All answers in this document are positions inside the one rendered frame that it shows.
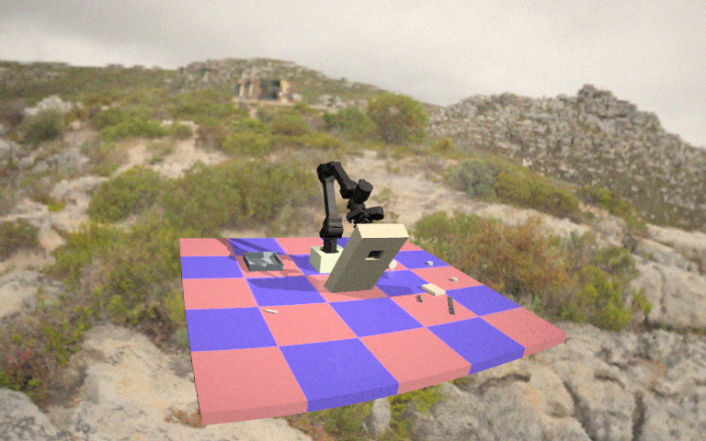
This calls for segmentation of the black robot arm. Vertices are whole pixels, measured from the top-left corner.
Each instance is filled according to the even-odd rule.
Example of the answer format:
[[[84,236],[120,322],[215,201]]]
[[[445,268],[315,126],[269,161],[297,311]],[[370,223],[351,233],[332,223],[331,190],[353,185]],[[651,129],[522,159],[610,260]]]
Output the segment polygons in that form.
[[[366,209],[364,201],[368,200],[373,185],[365,179],[360,179],[358,183],[351,180],[340,162],[319,164],[316,173],[323,184],[326,216],[323,228],[319,231],[320,237],[324,240],[324,247],[320,250],[325,254],[339,253],[336,249],[336,242],[337,239],[342,238],[344,228],[342,219],[336,213],[335,179],[340,185],[341,197],[349,198],[347,209],[350,211],[358,205],[363,205],[366,217],[370,217],[372,221],[378,221],[384,219],[383,209],[381,206]]]

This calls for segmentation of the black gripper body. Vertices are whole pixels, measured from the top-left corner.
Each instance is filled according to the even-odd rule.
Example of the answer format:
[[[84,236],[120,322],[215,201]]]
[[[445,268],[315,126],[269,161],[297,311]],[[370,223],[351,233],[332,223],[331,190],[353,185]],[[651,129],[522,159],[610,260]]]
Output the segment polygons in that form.
[[[371,222],[370,217],[366,217],[366,213],[364,212],[364,206],[363,205],[358,205],[355,208],[353,208],[348,214],[347,214],[347,221],[349,223],[352,223],[352,220],[354,219],[354,224],[358,224],[366,219],[368,219]]]

